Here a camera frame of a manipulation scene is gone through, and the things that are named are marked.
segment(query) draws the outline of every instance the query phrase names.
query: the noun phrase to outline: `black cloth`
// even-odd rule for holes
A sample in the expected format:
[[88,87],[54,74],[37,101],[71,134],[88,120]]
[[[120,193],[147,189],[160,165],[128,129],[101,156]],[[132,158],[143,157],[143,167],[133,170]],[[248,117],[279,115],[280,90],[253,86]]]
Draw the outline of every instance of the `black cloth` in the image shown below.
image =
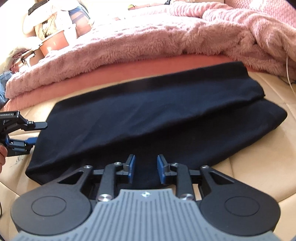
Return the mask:
[[214,165],[286,116],[240,62],[123,83],[57,103],[26,174],[44,184],[83,165],[103,169],[135,154],[132,188],[157,188],[158,154],[190,169]]
[[290,3],[292,7],[296,9],[296,0],[287,0],[287,2]]

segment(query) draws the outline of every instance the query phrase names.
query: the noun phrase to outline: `bed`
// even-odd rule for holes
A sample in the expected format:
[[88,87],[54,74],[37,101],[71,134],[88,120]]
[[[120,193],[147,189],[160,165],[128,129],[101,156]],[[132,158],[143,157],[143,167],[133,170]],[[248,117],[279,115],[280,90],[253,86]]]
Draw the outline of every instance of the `bed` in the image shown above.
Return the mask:
[[[20,94],[6,104],[2,111],[21,110],[21,114],[29,120],[45,121],[58,101],[75,95],[122,82],[230,61],[232,59],[224,55],[186,54],[109,64]],[[281,208],[275,234],[283,241],[288,241],[296,235],[296,96],[278,76],[248,65],[246,67],[249,76],[263,87],[266,99],[284,108],[288,117],[276,130],[214,168],[274,197]],[[37,131],[16,131],[10,135],[16,139],[36,136]],[[0,175],[0,202],[3,209],[0,234],[5,241],[12,240],[17,234],[9,211],[12,203],[18,196],[39,186],[25,175],[31,155],[7,158]]]

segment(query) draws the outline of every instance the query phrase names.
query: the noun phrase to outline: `gray ribbed plate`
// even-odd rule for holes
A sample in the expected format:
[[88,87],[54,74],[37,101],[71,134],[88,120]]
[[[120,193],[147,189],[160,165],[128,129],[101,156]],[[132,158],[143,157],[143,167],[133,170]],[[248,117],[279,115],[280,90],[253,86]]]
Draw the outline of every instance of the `gray ribbed plate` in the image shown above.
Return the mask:
[[13,241],[280,241],[272,232],[237,237],[211,226],[194,201],[178,199],[171,189],[121,190],[99,202],[80,227],[57,236],[20,232]]

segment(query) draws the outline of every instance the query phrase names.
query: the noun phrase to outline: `pink sheet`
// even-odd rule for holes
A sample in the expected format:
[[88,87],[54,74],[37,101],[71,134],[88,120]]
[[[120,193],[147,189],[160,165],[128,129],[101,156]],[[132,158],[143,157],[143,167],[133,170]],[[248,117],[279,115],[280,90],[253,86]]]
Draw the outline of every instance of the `pink sheet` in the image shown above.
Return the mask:
[[[190,54],[124,64],[111,64],[102,66],[92,72],[80,74],[61,82],[41,86],[38,89],[21,94],[9,100],[4,106],[4,111],[23,110],[47,100],[98,85],[174,73],[231,61],[229,57],[224,55],[205,56]],[[254,71],[251,67],[247,68],[249,71]]]
[[296,28],[296,10],[286,0],[225,0],[234,8],[247,8],[264,12]]
[[177,56],[182,53],[225,54],[256,70],[296,79],[295,29],[248,9],[217,2],[149,7],[160,14],[132,17],[101,25],[77,39],[76,45],[50,52],[38,64],[7,82],[12,99],[43,85],[59,82],[100,66]]

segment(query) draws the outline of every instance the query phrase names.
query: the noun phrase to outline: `terracotta pot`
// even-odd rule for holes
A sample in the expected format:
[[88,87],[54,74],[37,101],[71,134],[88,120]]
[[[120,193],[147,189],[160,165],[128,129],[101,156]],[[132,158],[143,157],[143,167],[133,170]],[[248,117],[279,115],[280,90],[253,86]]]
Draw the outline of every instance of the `terracotta pot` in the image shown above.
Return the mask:
[[51,50],[60,50],[67,46],[69,46],[69,43],[64,35],[64,30],[60,30],[45,38],[40,45],[40,49],[43,55],[46,56]]

